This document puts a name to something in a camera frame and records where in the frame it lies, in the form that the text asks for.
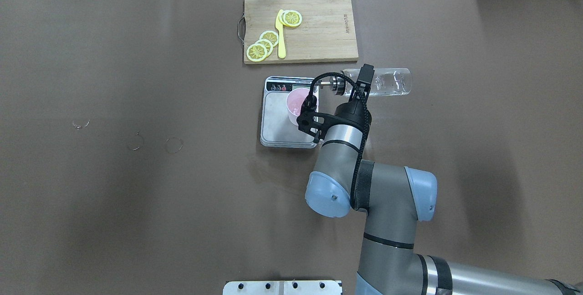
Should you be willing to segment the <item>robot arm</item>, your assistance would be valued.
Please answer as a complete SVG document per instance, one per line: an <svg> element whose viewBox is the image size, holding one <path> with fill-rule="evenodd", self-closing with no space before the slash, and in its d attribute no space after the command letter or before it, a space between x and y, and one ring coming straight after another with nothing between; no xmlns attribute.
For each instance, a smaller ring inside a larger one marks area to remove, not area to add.
<svg viewBox="0 0 583 295"><path fill-rule="evenodd" d="M418 222L435 214L437 179L428 171L362 158L370 125L373 66L356 80L343 73L315 77L297 118L298 129L321 143L309 175L306 203L342 218L364 212L356 295L580 295L582 284L532 279L414 252Z"/></svg>

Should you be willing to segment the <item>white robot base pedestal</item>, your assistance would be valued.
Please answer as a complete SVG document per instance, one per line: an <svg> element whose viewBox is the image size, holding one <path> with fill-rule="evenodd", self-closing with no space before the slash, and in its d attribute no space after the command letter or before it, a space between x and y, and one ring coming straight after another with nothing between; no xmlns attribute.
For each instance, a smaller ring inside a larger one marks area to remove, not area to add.
<svg viewBox="0 0 583 295"><path fill-rule="evenodd" d="M227 282L223 295L343 295L337 280L261 280Z"/></svg>

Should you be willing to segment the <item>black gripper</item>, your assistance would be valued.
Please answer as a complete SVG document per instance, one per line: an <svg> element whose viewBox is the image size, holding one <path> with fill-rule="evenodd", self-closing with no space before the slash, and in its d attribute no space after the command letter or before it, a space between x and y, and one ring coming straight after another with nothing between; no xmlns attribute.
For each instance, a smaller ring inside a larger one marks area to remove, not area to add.
<svg viewBox="0 0 583 295"><path fill-rule="evenodd" d="M364 64L356 81L360 91L353 90L348 102L339 105L335 111L335 117L340 124L355 127L358 130L368 129L372 122L372 116L367 108L367 100L371 91L371 84L375 69L373 65Z"/></svg>

